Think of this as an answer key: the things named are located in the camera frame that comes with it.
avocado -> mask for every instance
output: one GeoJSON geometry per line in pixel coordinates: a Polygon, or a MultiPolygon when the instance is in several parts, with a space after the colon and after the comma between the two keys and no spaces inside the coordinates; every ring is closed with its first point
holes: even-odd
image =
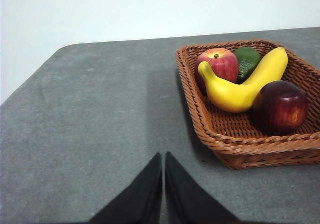
{"type": "Polygon", "coordinates": [[[251,47],[240,47],[233,53],[239,63],[237,83],[243,83],[252,74],[262,57],[255,48],[251,47]]]}

fake fruit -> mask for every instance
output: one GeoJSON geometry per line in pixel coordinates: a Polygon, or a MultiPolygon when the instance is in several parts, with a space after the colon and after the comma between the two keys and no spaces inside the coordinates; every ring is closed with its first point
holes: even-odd
{"type": "Polygon", "coordinates": [[[231,83],[219,78],[208,62],[198,66],[198,72],[204,79],[209,100],[218,108],[228,112],[248,111],[260,89],[267,83],[280,80],[288,63],[283,47],[267,53],[259,62],[250,77],[242,84],[231,83]]]}
{"type": "Polygon", "coordinates": [[[254,71],[261,60],[259,52],[255,48],[240,47],[233,52],[239,63],[237,83],[243,83],[254,71]]]}
{"type": "Polygon", "coordinates": [[[206,85],[198,73],[198,66],[202,61],[207,61],[218,77],[226,79],[232,83],[237,81],[239,72],[237,57],[225,48],[209,49],[199,55],[194,67],[195,80],[202,93],[206,93],[206,85]]]}
{"type": "Polygon", "coordinates": [[[307,101],[307,95],[290,82],[279,80],[268,83],[253,102],[253,120],[266,133],[291,133],[304,122],[307,101]]]}

yellow banana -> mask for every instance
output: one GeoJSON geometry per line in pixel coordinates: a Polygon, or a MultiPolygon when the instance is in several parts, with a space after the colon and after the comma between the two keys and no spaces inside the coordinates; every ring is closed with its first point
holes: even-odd
{"type": "Polygon", "coordinates": [[[231,83],[219,78],[208,62],[198,66],[209,100],[218,108],[227,112],[246,112],[262,87],[272,81],[280,80],[288,63],[288,56],[283,47],[267,53],[259,62],[250,77],[242,84],[231,83]]]}

apple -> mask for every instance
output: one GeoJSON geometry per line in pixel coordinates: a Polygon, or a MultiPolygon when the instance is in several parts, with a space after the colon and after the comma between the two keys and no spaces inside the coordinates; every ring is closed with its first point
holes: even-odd
{"type": "Polygon", "coordinates": [[[304,122],[307,95],[294,84],[278,80],[266,84],[254,99],[253,121],[261,130],[272,135],[295,131],[304,122]]]}
{"type": "Polygon", "coordinates": [[[212,48],[198,56],[194,67],[195,80],[203,94],[206,93],[206,85],[198,73],[198,66],[202,61],[207,61],[218,77],[236,83],[239,73],[239,63],[236,55],[225,48],[212,48]]]}

gray felt surface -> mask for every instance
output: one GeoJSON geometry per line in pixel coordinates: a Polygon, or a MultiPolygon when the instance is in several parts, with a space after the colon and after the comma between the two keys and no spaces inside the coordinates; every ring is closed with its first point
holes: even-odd
{"type": "MultiPolygon", "coordinates": [[[[1,106],[1,223],[86,221],[171,151],[241,220],[320,223],[320,165],[225,167],[193,131],[175,51],[263,38],[320,69],[320,27],[66,46],[1,106]]],[[[165,198],[160,223],[168,223],[165,198]]]]}

